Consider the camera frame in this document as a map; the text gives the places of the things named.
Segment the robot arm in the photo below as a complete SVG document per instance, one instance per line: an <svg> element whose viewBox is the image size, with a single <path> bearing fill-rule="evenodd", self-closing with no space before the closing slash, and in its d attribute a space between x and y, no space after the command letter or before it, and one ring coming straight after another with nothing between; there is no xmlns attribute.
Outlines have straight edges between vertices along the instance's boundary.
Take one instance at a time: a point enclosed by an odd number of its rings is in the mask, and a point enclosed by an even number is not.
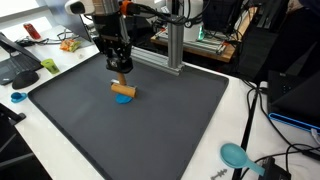
<svg viewBox="0 0 320 180"><path fill-rule="evenodd" d="M99 34L95 43L99 51L107 56L106 68L118 73L129 73L133 69L130 57L132 44L127 35L123 14L130 1L118 0L70 0L65 4L69 14L89 14Z"/></svg>

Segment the mouse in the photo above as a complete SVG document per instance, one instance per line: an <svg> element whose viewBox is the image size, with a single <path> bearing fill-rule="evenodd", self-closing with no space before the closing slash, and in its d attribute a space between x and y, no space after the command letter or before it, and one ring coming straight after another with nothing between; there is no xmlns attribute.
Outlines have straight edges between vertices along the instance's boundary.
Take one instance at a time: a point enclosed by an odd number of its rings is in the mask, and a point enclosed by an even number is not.
<svg viewBox="0 0 320 180"><path fill-rule="evenodd" d="M17 74L12 82L13 89L22 89L34 84L39 79L35 71L23 71Z"/></svg>

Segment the mat border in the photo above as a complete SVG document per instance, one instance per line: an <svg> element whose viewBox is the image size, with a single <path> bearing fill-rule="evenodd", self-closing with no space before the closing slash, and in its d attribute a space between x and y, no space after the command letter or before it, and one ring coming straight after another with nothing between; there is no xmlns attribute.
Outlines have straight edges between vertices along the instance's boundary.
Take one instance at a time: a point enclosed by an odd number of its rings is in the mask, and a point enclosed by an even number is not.
<svg viewBox="0 0 320 180"><path fill-rule="evenodd" d="M73 146L75 146L77 148L77 150L88 160L88 162L93 166L93 168L106 180L113 180L113 178L104 170L103 167L100 166L100 164L98 162L96 162L96 160L85 150L85 148L83 148L79 143L77 143L77 141L52 117L50 116L50 114L44 109L41 107L40 104L38 104L34 99L33 99L33 95L35 93L37 93L40 89L48 86L49 84L61 79L62 77L72 73L74 70L86 65L87 63L89 63L89 61L93 61L95 60L96 58L100 57L100 56L104 56L102 54L96 54L92 57L90 57L89 59L79 63L78 65L68 69L67 71L59 74L58 76L44 82L43 84L39 85L38 87L36 87L35 89L31 90L29 93L28 93L28 97L30 99L30 101L56 126L56 128L72 143ZM193 73L197 74L197 75L200 75L200 76L204 76L204 75L207 75L206 77L210 78L210 79L213 79L213 80L219 80L219 81L222 81L224 83L224 89L222 91L222 95L220 96L220 99L217 99L218 101L218 105L222 99L222 97L224 96L224 93L229 85L229 79L227 77L223 77L223 76L220 76L220 75L217 75L217 74L213 74L213 73L210 73L210 72L206 72L206 71L202 71L202 70L199 70L199 69L196 69L196 68L193 68L193 67L185 67L183 69L183 71L193 71ZM192 149L192 156L194 155L194 152L195 150L197 149L202 137L203 137L203 134L205 133L207 127L208 127L208 124L210 123L211 120L209 120L207 123L206 123L206 126L204 129L202 129L202 132L200 133L200 140L198 143L194 144L193 146L193 149ZM185 167L182 168L182 172L180 172L179 176L177 177L177 179L181 179L186 168L188 167L191 159L192 159L192 156L190 158L190 160L188 161L185 161Z"/></svg>

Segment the black cable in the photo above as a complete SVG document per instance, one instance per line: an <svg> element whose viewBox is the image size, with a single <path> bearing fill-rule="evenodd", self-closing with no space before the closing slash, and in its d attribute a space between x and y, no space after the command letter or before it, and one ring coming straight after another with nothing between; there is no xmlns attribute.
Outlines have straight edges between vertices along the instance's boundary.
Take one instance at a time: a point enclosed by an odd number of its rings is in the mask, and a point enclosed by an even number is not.
<svg viewBox="0 0 320 180"><path fill-rule="evenodd" d="M249 86L250 88L256 88L254 87L254 85L252 85L249 81L245 80L245 79L241 79L242 82L244 82L247 86Z"/></svg>
<svg viewBox="0 0 320 180"><path fill-rule="evenodd" d="M92 18L89 18L88 15L83 15L85 18L89 19L90 21L92 21Z"/></svg>
<svg viewBox="0 0 320 180"><path fill-rule="evenodd" d="M273 127L273 129L279 134L279 136L290 146L291 143L287 140L287 138L285 138L283 136L283 134L279 131L279 129L273 124L272 120L269 118L268 114L265 112L265 110L263 109L263 104L262 104L262 95L261 93L259 92L259 98L260 98L260 109L261 111L263 112L263 114L265 115L265 117L268 119L269 123L271 124L271 126Z"/></svg>
<svg viewBox="0 0 320 180"><path fill-rule="evenodd" d="M253 117L254 117L254 112L255 112L255 108L256 108L256 104L257 104L257 100L258 100L258 94L259 94L259 90L258 88L253 88L253 90L255 90L255 95L252 101L252 104L249 108L249 116L248 116L248 121L247 121L247 125L246 128L244 130L244 134L243 134L243 138L242 138L242 142L241 142L241 148L243 150L246 151L247 146L248 146L248 142L249 142L249 137L250 137L250 132L251 132L251 127L252 127L252 122L253 122ZM249 93L252 91L252 89L247 93L247 100L249 101ZM239 177L241 176L241 172L242 169L235 169L232 175L232 179L239 179Z"/></svg>
<svg viewBox="0 0 320 180"><path fill-rule="evenodd" d="M55 45L55 44L60 44L61 40L54 40L54 39L46 38L46 39L43 39L41 41L35 41L35 40L30 39L29 37L26 37L24 39L15 41L15 43L25 47L25 46L32 46L32 45L35 45L35 44L37 44L37 45Z"/></svg>
<svg viewBox="0 0 320 180"><path fill-rule="evenodd" d="M264 156L262 158L259 158L257 160L255 160L254 162L255 163L258 163L259 161L261 160L264 160L264 159L267 159L269 157L276 157L276 156L283 156L283 155L286 155L286 154L295 154L295 153L301 153L301 152L306 152L306 151L313 151L313 150L318 150L320 149L320 147L316 147L316 148L310 148L310 149L305 149L305 150L298 150L298 151L291 151L291 152L285 152L285 153L277 153L277 154L272 154L272 155L268 155L268 156ZM240 177L240 180L244 178L244 176L246 175L246 173L249 171L249 168L246 168L245 171L243 171L243 174L241 175Z"/></svg>
<svg viewBox="0 0 320 180"><path fill-rule="evenodd" d="M188 15L187 15L187 20L190 18L190 14L191 14L191 0L188 0Z"/></svg>
<svg viewBox="0 0 320 180"><path fill-rule="evenodd" d="M205 10L208 8L209 4L211 3L211 0L208 1L208 4L205 6L205 8L203 8L202 12L200 12L198 15L196 15L193 18L184 18L183 20L179 19L179 20L171 20L170 17L166 16L165 14L162 14L154 9L152 9L149 6L143 5L143 4L136 4L139 8L145 10L145 12L148 12L150 14L153 14L155 16L158 16L160 19L162 19L163 21L167 22L167 23L171 23L174 25L186 25L186 27L191 27L193 24L195 23L200 23L202 21L202 18L199 18L200 16L202 16L202 14L205 12Z"/></svg>
<svg viewBox="0 0 320 180"><path fill-rule="evenodd" d="M291 148L293 148L294 146L305 146L305 147L308 147L308 148L313 148L312 146L309 146L309 145L306 145L306 144L299 144L299 143L296 143L296 144L291 144L288 148L287 148L287 151L286 151L286 170L288 173L289 172L289 162L288 162L288 155L289 155L289 150Z"/></svg>

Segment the yellow object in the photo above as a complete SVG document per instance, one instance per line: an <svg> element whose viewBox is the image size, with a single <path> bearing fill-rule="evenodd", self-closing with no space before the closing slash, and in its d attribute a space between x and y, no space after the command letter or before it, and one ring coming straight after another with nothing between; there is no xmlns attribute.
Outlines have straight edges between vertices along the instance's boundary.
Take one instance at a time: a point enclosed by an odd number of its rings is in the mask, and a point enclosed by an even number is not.
<svg viewBox="0 0 320 180"><path fill-rule="evenodd" d="M41 62L41 65L44 66L51 74L56 74L60 72L53 59L46 59Z"/></svg>
<svg viewBox="0 0 320 180"><path fill-rule="evenodd" d="M136 97L136 88L127 86L126 79L123 74L118 73L119 84L113 83L111 85L111 90L132 98Z"/></svg>
<svg viewBox="0 0 320 180"><path fill-rule="evenodd" d="M66 39L61 42L60 49L63 51L74 52L75 50L78 49L80 44L81 44L80 41L76 41L74 39Z"/></svg>

